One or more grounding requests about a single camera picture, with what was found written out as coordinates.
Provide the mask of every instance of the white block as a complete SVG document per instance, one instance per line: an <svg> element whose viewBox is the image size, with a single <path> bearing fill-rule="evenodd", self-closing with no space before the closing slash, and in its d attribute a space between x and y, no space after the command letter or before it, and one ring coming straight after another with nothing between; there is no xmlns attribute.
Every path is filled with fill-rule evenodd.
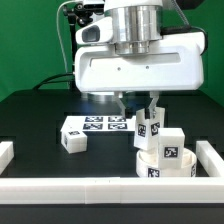
<svg viewBox="0 0 224 224"><path fill-rule="evenodd" d="M164 126L164 108L155 108L154 119L145 119L145 109L136 113L134 146L153 152L158 150L158 129Z"/></svg>
<svg viewBox="0 0 224 224"><path fill-rule="evenodd" d="M0 143L0 174L14 157L13 142Z"/></svg>
<svg viewBox="0 0 224 224"><path fill-rule="evenodd" d="M120 203L120 178L89 179L85 203Z"/></svg>
<svg viewBox="0 0 224 224"><path fill-rule="evenodd" d="M84 152L87 150L87 136L83 132L75 130L62 132L61 144L68 153Z"/></svg>
<svg viewBox="0 0 224 224"><path fill-rule="evenodd" d="M197 141L196 155L210 177L224 177L224 161L208 141Z"/></svg>
<svg viewBox="0 0 224 224"><path fill-rule="evenodd" d="M159 168L181 168L184 150L184 140L185 135L181 128L159 128Z"/></svg>

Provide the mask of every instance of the cube face with tag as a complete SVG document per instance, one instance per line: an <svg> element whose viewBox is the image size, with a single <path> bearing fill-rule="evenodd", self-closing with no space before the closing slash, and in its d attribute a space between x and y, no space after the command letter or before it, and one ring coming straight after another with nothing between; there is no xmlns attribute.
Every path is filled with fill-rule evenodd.
<svg viewBox="0 0 224 224"><path fill-rule="evenodd" d="M185 140L182 129L159 128L158 132L159 168L181 168Z"/></svg>
<svg viewBox="0 0 224 224"><path fill-rule="evenodd" d="M134 146L149 152L158 150L158 129L164 126L164 108L155 108L155 118L145 119L145 110L136 113Z"/></svg>
<svg viewBox="0 0 224 224"><path fill-rule="evenodd" d="M62 132L61 143L68 153L83 152L87 149L87 136L76 130Z"/></svg>

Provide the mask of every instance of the stacked cubes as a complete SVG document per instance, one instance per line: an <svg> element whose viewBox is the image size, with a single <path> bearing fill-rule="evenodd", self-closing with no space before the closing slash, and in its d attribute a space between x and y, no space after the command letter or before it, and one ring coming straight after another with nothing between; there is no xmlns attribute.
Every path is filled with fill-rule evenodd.
<svg viewBox="0 0 224 224"><path fill-rule="evenodd" d="M156 108L154 118L146 119L145 111L136 113L134 146L137 153L136 171L140 177L193 177L196 155L184 148L181 128L164 128L163 108Z"/></svg>

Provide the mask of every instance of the white plastic frame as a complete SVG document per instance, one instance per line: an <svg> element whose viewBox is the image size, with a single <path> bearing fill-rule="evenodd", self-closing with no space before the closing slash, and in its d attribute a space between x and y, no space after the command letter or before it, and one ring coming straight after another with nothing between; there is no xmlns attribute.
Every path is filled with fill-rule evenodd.
<svg viewBox="0 0 224 224"><path fill-rule="evenodd" d="M213 169L224 162L208 142L197 143ZM223 177L17 178L0 180L0 204L224 203Z"/></svg>

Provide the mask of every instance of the black cable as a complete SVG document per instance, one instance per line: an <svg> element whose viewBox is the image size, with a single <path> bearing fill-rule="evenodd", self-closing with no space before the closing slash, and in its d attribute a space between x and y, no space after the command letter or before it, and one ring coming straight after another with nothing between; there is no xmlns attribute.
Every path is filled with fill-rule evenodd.
<svg viewBox="0 0 224 224"><path fill-rule="evenodd" d="M197 31L200 31L200 32L202 32L204 34L204 37L205 37L205 47L204 47L204 50L201 53L201 55L203 55L205 53L205 51L208 49L208 33L205 32L205 30L202 29L201 27L192 26L191 28L192 28L192 30L197 30Z"/></svg>
<svg viewBox="0 0 224 224"><path fill-rule="evenodd" d="M33 90L38 90L42 85L45 85L47 83L51 83L51 82L48 82L50 80L57 79L57 78L61 78L61 77L66 77L66 76L73 76L73 73L58 74L58 75L54 75L54 76L51 76L49 78L46 78L42 82L40 82L39 84L37 84L36 86L34 86L33 87Z"/></svg>

